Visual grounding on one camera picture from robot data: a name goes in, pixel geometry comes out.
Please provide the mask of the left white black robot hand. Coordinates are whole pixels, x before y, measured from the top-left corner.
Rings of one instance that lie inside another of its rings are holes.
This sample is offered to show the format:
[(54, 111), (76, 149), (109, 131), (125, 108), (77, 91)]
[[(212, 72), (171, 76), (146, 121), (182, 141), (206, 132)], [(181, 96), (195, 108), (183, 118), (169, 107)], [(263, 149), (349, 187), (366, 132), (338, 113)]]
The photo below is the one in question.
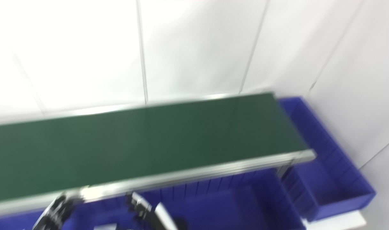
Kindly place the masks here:
[(76, 206), (83, 202), (84, 199), (80, 195), (68, 195), (66, 192), (61, 193), (42, 212), (32, 229), (61, 230)]

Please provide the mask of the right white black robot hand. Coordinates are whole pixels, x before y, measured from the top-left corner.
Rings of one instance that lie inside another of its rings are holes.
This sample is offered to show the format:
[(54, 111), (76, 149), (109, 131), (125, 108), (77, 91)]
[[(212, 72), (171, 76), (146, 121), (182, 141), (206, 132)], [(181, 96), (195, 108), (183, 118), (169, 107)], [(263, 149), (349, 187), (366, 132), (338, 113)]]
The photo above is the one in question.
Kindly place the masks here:
[(139, 223), (145, 222), (151, 230), (188, 230), (188, 224), (183, 218), (172, 218), (162, 202), (155, 207), (137, 192), (125, 194), (125, 204), (128, 211), (134, 214), (133, 219)]

